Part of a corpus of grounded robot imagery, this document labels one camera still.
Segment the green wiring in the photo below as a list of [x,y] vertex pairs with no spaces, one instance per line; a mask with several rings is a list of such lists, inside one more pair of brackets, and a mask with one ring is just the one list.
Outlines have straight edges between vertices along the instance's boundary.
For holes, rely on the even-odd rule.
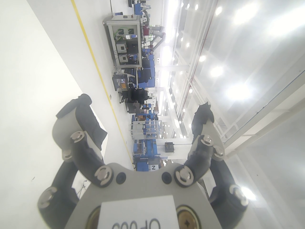
[[127,27],[118,28],[117,31],[113,34],[114,38],[116,37],[116,35],[117,35],[117,33],[119,32],[120,29],[128,29],[129,30],[129,28],[127,28]]

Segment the industrial equipment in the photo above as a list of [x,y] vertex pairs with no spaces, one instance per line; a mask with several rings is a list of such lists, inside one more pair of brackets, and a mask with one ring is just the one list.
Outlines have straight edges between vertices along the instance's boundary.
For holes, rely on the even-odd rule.
[[[210,119],[197,119],[201,133],[184,165],[137,172],[117,163],[104,164],[92,135],[79,124],[78,108],[61,116],[53,128],[54,140],[66,153],[52,185],[38,200],[50,228],[229,229],[241,220],[248,200],[223,160],[224,147]],[[195,117],[203,110],[198,109]],[[208,169],[216,183],[209,198],[197,183]],[[72,188],[78,170],[91,181],[80,200]]]
[[142,67],[140,15],[115,15],[107,21],[116,66]]

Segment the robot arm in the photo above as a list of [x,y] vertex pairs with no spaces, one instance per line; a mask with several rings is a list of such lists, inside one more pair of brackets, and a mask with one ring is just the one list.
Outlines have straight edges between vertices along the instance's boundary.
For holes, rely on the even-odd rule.
[[[86,131],[67,134],[71,154],[38,201],[43,219],[52,229],[87,228],[98,219],[103,202],[172,195],[180,228],[188,224],[182,215],[188,217],[192,228],[234,228],[248,201],[223,161],[224,148],[212,122],[201,125],[202,132],[195,138],[184,165],[169,164],[148,173],[131,171],[116,163],[105,165]],[[216,187],[207,199],[197,180],[209,168]],[[79,202],[71,187],[78,170],[92,183]]]

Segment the blue machine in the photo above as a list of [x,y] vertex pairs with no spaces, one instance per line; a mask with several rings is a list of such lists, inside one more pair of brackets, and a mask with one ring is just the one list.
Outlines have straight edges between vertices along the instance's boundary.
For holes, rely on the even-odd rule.
[[134,140],[133,163],[136,171],[149,171],[150,162],[160,159],[159,155],[156,139]]

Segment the person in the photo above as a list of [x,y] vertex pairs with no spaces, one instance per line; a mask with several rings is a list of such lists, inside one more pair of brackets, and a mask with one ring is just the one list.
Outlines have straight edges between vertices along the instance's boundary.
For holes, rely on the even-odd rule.
[[[148,91],[146,91],[144,88],[131,88],[131,98],[128,99],[129,101],[138,102],[141,105],[144,104],[145,100],[149,99]],[[122,100],[120,103],[123,103],[125,99],[127,98],[127,92],[119,92],[120,95],[122,95]]]
[[141,105],[143,105],[144,101],[148,99],[148,91],[146,91],[144,88],[139,88],[132,92],[132,100],[139,102]]

